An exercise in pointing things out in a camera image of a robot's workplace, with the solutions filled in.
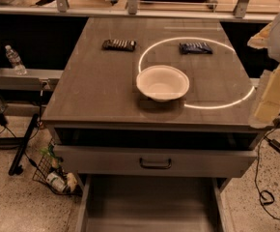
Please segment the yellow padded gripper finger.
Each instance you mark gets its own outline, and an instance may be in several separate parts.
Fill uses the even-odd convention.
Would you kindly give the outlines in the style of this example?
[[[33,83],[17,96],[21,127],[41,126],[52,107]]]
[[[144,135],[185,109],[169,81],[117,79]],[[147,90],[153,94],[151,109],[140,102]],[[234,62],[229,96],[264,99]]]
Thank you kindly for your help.
[[[280,114],[280,64],[274,71],[264,70],[256,89],[248,124],[255,129],[271,126]]]

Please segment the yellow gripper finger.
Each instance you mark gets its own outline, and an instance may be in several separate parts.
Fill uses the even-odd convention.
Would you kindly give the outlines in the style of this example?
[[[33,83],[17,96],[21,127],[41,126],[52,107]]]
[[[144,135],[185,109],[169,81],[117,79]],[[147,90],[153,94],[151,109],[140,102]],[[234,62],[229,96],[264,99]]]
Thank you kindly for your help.
[[[249,39],[247,45],[255,49],[267,48],[271,26],[272,23],[267,24],[257,34],[255,34]]]

